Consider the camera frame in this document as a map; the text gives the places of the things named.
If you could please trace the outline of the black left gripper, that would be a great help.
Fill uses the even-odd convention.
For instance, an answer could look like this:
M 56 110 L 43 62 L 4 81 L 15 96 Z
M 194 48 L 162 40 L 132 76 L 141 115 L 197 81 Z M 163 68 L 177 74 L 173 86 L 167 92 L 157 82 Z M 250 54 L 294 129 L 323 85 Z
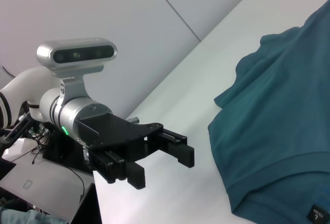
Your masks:
M 187 137 L 160 123 L 134 124 L 108 113 L 81 119 L 77 128 L 92 169 L 108 183 L 127 180 L 136 189 L 145 188 L 145 170 L 137 161 L 158 150 L 194 167 L 194 148 L 187 145 Z

